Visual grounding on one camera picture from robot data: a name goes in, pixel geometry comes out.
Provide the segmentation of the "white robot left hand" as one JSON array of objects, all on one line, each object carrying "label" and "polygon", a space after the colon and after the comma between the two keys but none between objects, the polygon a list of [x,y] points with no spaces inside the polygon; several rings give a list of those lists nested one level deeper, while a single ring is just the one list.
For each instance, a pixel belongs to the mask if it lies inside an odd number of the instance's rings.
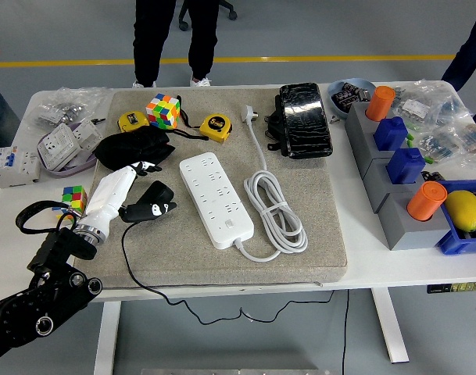
[{"label": "white robot left hand", "polygon": [[109,223],[118,216],[126,223],[139,223],[156,220],[175,209],[177,204],[172,201],[174,193],[158,180],[137,203],[123,204],[137,176],[160,170],[160,167],[150,162],[134,162],[103,177],[88,203],[84,217],[79,220],[76,231],[108,236]]}]

